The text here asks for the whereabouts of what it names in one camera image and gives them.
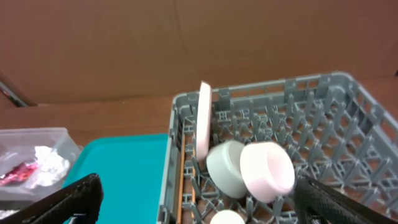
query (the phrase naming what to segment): white bowl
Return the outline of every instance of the white bowl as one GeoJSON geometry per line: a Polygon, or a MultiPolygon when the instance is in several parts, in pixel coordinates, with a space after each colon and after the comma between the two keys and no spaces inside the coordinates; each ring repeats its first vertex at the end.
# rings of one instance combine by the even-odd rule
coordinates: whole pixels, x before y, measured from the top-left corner
{"type": "Polygon", "coordinates": [[[198,100],[198,118],[196,132],[196,158],[203,160],[209,151],[211,119],[211,86],[202,81],[198,100]]]}
{"type": "Polygon", "coordinates": [[[242,198],[247,193],[240,169],[244,144],[231,140],[211,148],[206,165],[215,185],[227,196],[242,198]]]}
{"type": "Polygon", "coordinates": [[[295,173],[285,149],[274,142],[248,144],[241,154],[241,173],[249,192],[258,201],[269,203],[288,194],[295,173]]]}
{"type": "Polygon", "coordinates": [[[210,224],[244,224],[244,220],[232,210],[222,210],[213,216],[210,224]]]}

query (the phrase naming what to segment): dish rack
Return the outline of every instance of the dish rack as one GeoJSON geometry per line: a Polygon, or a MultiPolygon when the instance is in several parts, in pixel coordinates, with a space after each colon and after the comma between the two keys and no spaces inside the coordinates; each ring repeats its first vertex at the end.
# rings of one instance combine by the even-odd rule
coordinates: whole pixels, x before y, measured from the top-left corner
{"type": "MultiPolygon", "coordinates": [[[[272,203],[234,200],[195,159],[199,92],[173,100],[157,223],[209,223],[220,210],[246,223],[297,223],[290,195],[272,203]]],[[[296,174],[307,174],[398,219],[398,124],[344,72],[213,89],[212,145],[275,141],[296,174]]]]}

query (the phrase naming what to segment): wooden table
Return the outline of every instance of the wooden table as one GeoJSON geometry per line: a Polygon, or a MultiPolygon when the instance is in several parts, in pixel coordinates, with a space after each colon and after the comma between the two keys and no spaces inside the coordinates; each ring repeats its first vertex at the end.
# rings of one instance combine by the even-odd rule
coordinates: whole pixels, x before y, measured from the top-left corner
{"type": "MultiPolygon", "coordinates": [[[[398,77],[359,81],[398,118],[398,77]]],[[[130,98],[107,102],[7,108],[0,129],[66,127],[79,145],[108,136],[167,133],[173,96],[130,98]]]]}

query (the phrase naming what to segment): brown backdrop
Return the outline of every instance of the brown backdrop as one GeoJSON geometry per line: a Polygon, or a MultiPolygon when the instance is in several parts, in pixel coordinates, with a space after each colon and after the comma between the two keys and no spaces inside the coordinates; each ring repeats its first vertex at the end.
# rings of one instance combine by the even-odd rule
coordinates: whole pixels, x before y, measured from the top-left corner
{"type": "Polygon", "coordinates": [[[0,71],[31,103],[398,69],[398,1],[2,0],[0,71]]]}

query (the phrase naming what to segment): teal cutting board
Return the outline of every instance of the teal cutting board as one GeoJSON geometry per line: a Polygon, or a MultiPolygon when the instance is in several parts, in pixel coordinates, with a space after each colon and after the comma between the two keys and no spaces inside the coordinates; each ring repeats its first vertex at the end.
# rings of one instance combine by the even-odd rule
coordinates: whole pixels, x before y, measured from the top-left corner
{"type": "Polygon", "coordinates": [[[97,223],[155,223],[167,139],[166,134],[97,139],[84,148],[64,186],[97,173],[104,191],[97,223]]]}

